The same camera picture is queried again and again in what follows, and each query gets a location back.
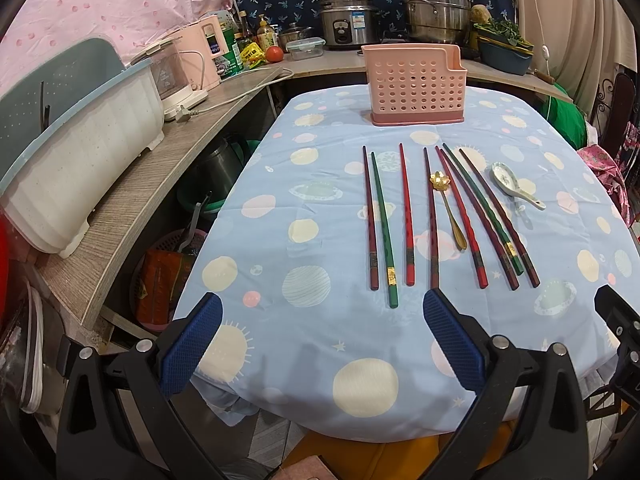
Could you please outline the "dark red chopstick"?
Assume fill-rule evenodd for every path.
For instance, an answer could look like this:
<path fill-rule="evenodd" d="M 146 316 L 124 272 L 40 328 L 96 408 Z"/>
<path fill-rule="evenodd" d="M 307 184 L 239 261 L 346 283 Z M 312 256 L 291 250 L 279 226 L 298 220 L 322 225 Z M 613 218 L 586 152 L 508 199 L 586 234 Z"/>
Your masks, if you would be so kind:
<path fill-rule="evenodd" d="M 428 225 L 430 226 L 430 289 L 439 288 L 439 252 L 437 236 L 437 214 L 435 208 L 434 188 L 431 182 L 431 164 L 427 148 L 423 149 L 426 195 L 428 203 Z"/>
<path fill-rule="evenodd" d="M 368 153 L 366 148 L 362 148 L 362 157 L 364 180 L 366 181 L 370 289 L 378 290 L 380 287 L 380 282 L 378 281 L 378 248 L 376 248 L 374 208 L 369 174 Z"/>
<path fill-rule="evenodd" d="M 483 174 L 480 172 L 480 170 L 477 169 L 477 166 L 475 166 L 472 159 L 469 158 L 469 156 L 465 153 L 465 151 L 462 150 L 462 148 L 460 148 L 459 152 L 474 172 L 477 181 L 480 182 L 480 185 L 484 188 L 486 195 L 491 200 L 495 212 L 501 218 L 501 225 L 506 229 L 506 232 L 508 232 L 508 248 L 510 255 L 513 259 L 518 259 L 518 264 L 513 265 L 514 270 L 518 275 L 526 272 L 533 288 L 538 287 L 540 285 L 540 278 L 537 274 L 533 261 L 529 257 L 528 251 L 522 243 L 518 232 L 515 231 L 513 223 L 509 215 L 506 213 L 506 210 L 502 206 L 502 203 L 500 203 L 500 200 L 498 200 L 491 186 L 489 185 Z"/>

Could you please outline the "dark maroon chopstick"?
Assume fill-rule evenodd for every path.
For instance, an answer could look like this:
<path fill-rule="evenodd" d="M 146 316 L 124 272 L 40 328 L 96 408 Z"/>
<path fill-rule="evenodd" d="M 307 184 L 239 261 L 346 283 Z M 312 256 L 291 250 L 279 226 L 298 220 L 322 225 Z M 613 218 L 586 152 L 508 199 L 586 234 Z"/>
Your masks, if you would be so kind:
<path fill-rule="evenodd" d="M 448 162 L 450 162 L 451 166 L 452 166 L 452 172 L 454 173 L 454 175 L 456 176 L 456 178 L 459 180 L 459 182 L 462 185 L 462 188 L 464 189 L 464 192 L 466 194 L 466 196 L 469 197 L 469 201 L 472 204 L 477 217 L 480 219 L 480 222 L 482 222 L 483 228 L 491 242 L 491 246 L 492 248 L 495 249 L 495 253 L 498 257 L 498 260 L 502 266 L 502 270 L 504 272 L 504 275 L 506 276 L 506 281 L 509 283 L 510 289 L 512 290 L 517 290 L 520 287 L 520 283 L 518 282 L 518 278 L 516 277 L 516 274 L 514 273 L 510 260 L 509 258 L 506 256 L 506 254 L 503 252 L 503 247 L 501 246 L 498 237 L 496 235 L 496 232 L 494 231 L 494 229 L 492 228 L 492 225 L 490 224 L 490 222 L 488 221 L 488 219 L 486 218 L 485 214 L 484 214 L 484 210 L 482 208 L 482 206 L 480 206 L 480 203 L 477 201 L 477 199 L 475 198 L 472 190 L 470 189 L 469 185 L 466 184 L 465 180 L 462 177 L 462 174 L 460 174 L 460 171 L 457 170 L 456 166 L 454 166 L 454 163 L 452 162 L 452 160 L 450 159 L 450 157 L 445 153 L 445 155 L 447 156 Z"/>

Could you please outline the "green chopstick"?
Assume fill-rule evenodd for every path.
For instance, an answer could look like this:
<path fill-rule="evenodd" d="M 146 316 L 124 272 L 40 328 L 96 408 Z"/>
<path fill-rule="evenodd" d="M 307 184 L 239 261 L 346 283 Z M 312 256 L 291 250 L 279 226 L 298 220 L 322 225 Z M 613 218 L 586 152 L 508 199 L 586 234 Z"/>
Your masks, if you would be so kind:
<path fill-rule="evenodd" d="M 376 188 L 376 195 L 378 196 L 378 215 L 380 216 L 382 237 L 383 237 L 383 250 L 386 270 L 386 284 L 388 291 L 388 302 L 391 309 L 397 309 L 399 306 L 397 276 L 394 261 L 394 252 L 392 238 L 390 237 L 390 226 L 388 225 L 388 215 L 386 210 L 386 203 L 384 200 L 383 185 L 378 171 L 378 162 L 374 153 L 370 154 L 372 162 L 373 177 Z"/>
<path fill-rule="evenodd" d="M 446 143 L 442 144 L 442 146 L 444 147 L 445 153 L 450 157 L 450 159 L 454 163 L 454 166 L 456 166 L 457 170 L 459 170 L 460 174 L 462 174 L 462 177 L 465 180 L 466 184 L 469 185 L 475 198 L 480 203 L 480 206 L 482 206 L 486 218 L 492 225 L 492 228 L 496 232 L 498 240 L 501 246 L 503 247 L 503 252 L 506 254 L 506 256 L 510 260 L 514 273 L 516 275 L 522 275 L 525 271 L 523 263 L 521 262 L 521 259 L 518 256 L 518 254 L 516 253 L 515 247 L 512 244 L 509 235 L 506 234 L 506 230 L 503 229 L 502 223 L 498 220 L 498 217 L 495 214 L 495 211 L 488 204 L 488 201 L 486 200 L 486 197 L 484 196 L 483 192 L 476 185 L 471 175 L 466 171 L 465 166 L 462 164 L 462 162 L 460 162 L 457 156 L 450 150 L 449 146 Z"/>

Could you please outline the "bright red chopstick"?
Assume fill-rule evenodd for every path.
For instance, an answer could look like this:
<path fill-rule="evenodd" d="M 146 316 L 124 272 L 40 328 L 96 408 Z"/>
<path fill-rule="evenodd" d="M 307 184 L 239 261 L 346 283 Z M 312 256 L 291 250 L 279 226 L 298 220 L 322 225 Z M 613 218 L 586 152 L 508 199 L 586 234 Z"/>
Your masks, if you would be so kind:
<path fill-rule="evenodd" d="M 416 284 L 416 257 L 414 256 L 413 222 L 409 179 L 404 146 L 399 144 L 399 157 L 401 168 L 402 195 L 404 196 L 405 211 L 405 244 L 406 244 L 406 284 Z"/>

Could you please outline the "gold flower spoon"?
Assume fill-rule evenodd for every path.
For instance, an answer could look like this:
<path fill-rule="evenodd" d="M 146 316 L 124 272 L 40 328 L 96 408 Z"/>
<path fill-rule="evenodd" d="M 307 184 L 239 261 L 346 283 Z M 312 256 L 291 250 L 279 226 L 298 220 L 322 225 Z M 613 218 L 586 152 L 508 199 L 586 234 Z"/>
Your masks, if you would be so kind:
<path fill-rule="evenodd" d="M 456 218 L 454 218 L 454 214 L 451 211 L 447 198 L 447 191 L 450 188 L 450 177 L 448 177 L 442 171 L 436 171 L 434 172 L 434 174 L 431 174 L 430 182 L 434 190 L 439 192 L 440 196 L 442 196 L 442 201 L 444 202 L 446 213 L 450 223 L 452 236 L 454 237 L 454 244 L 456 244 L 460 252 L 463 252 L 466 248 L 468 248 L 468 243 L 466 242 L 465 236 L 462 233 Z"/>

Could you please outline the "white ceramic soup spoon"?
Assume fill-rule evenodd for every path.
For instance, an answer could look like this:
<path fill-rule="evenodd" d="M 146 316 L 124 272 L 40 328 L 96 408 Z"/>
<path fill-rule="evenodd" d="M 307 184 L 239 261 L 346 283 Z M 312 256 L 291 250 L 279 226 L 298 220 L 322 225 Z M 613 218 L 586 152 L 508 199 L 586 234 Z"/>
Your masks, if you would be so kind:
<path fill-rule="evenodd" d="M 502 162 L 494 162 L 490 167 L 490 174 L 491 177 L 494 178 L 498 187 L 501 188 L 506 195 L 525 200 L 527 203 L 530 203 L 539 210 L 546 209 L 545 203 L 538 200 L 538 198 L 533 196 L 533 194 L 526 192 L 524 188 L 521 188 L 521 185 L 518 183 L 518 178 L 514 172 Z"/>

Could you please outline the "pink floral cloth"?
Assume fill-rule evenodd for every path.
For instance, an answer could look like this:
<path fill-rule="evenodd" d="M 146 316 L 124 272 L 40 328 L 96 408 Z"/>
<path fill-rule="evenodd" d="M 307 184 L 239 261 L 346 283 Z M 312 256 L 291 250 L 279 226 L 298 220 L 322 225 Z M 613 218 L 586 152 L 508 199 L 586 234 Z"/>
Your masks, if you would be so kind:
<path fill-rule="evenodd" d="M 578 150 L 577 154 L 605 187 L 620 213 L 620 218 L 630 228 L 637 216 L 632 212 L 629 203 L 625 172 L 631 168 L 632 162 L 639 159 L 639 129 L 628 122 L 623 134 L 623 143 L 614 150 L 614 156 L 596 143 L 598 132 L 593 125 L 587 122 L 586 129 L 587 145 Z"/>

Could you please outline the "blue planet pattern tablecloth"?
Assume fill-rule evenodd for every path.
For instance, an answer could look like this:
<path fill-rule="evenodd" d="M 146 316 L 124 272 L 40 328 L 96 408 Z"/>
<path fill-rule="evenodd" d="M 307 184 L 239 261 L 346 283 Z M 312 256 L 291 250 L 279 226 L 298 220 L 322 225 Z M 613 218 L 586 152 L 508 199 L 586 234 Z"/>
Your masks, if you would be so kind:
<path fill-rule="evenodd" d="M 510 167 L 539 210 L 502 206 L 533 260 L 540 285 L 510 289 L 478 219 L 488 287 L 460 252 L 442 196 L 437 214 L 439 285 L 487 333 L 521 348 L 565 344 L 580 385 L 616 361 L 617 342 L 593 300 L 612 286 L 639 301 L 636 244 L 605 188 L 533 107 L 469 88 L 464 121 L 378 127 L 367 86 L 296 96 L 282 110 L 224 203 L 178 303 L 185 316 L 206 292 L 222 303 L 221 326 L 193 377 L 214 412 L 234 424 L 265 410 L 331 437 L 393 442 L 454 430 L 473 401 L 454 377 L 423 317 L 430 287 L 430 222 L 423 149 L 431 172 L 446 143 L 470 171 Z M 399 144 L 409 179 L 416 284 L 406 284 L 405 211 Z M 370 289 L 367 149 L 378 248 Z M 388 302 L 383 237 L 370 154 L 383 185 L 399 306 Z"/>

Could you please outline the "white dish drainer bin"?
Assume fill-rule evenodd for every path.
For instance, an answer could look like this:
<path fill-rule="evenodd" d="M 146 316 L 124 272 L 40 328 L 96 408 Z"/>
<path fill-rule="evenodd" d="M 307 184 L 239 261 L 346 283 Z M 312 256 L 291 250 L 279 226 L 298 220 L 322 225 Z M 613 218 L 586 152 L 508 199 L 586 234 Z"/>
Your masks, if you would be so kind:
<path fill-rule="evenodd" d="M 68 257 L 120 175 L 163 141 L 152 63 L 125 66 L 90 38 L 17 81 L 1 99 L 1 207 L 40 252 Z"/>

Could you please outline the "blue basin with vegetables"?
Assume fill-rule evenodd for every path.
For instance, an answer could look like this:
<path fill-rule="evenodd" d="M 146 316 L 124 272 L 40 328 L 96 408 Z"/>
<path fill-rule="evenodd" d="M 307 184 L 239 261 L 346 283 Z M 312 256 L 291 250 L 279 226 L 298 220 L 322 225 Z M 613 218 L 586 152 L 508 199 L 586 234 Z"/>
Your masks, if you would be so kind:
<path fill-rule="evenodd" d="M 496 70 L 523 76 L 534 56 L 534 45 L 520 33 L 518 25 L 509 20 L 494 20 L 473 25 L 477 33 L 480 60 Z"/>

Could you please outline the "green snack package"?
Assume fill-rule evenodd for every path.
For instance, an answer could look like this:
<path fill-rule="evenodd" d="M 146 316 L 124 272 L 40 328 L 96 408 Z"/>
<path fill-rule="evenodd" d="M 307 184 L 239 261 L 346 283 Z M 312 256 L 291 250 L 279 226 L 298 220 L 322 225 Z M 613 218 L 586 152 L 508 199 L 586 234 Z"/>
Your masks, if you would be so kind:
<path fill-rule="evenodd" d="M 226 42 L 227 52 L 214 59 L 217 74 L 221 79 L 235 76 L 243 70 L 240 50 L 233 29 L 224 30 L 224 41 Z"/>

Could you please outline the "clear food container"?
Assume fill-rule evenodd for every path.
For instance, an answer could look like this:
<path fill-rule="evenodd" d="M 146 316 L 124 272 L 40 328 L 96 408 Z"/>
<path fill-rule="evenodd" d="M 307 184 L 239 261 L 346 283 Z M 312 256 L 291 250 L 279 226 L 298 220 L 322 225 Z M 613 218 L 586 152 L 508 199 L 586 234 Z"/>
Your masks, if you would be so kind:
<path fill-rule="evenodd" d="M 286 52 L 291 55 L 293 61 L 303 61 L 307 58 L 318 58 L 324 52 L 326 40 L 320 37 L 309 37 L 289 41 Z"/>

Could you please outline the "pink dotted curtain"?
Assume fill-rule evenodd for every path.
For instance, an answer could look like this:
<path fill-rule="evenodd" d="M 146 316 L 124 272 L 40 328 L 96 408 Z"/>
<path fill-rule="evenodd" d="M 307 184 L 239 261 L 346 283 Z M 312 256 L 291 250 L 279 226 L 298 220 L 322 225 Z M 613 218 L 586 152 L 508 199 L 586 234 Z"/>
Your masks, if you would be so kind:
<path fill-rule="evenodd" d="M 142 47 L 228 0 L 26 0 L 1 40 L 1 91 L 79 41 L 109 41 L 127 63 Z"/>

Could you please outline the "large stainless steel steamer pot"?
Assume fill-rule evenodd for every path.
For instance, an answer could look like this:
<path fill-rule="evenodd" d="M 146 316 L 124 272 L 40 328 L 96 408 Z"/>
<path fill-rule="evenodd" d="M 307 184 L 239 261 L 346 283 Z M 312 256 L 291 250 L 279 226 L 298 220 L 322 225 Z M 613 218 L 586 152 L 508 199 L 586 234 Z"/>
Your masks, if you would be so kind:
<path fill-rule="evenodd" d="M 404 0 L 409 36 L 431 44 L 461 44 L 470 26 L 471 0 Z"/>

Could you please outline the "silver rice cooker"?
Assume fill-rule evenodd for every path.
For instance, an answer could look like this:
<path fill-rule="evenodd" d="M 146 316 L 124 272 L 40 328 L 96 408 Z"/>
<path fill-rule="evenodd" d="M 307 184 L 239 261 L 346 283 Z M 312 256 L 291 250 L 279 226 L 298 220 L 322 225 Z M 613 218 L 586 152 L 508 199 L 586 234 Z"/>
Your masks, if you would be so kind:
<path fill-rule="evenodd" d="M 320 0 L 319 15 L 329 49 L 359 49 L 378 42 L 374 0 Z"/>

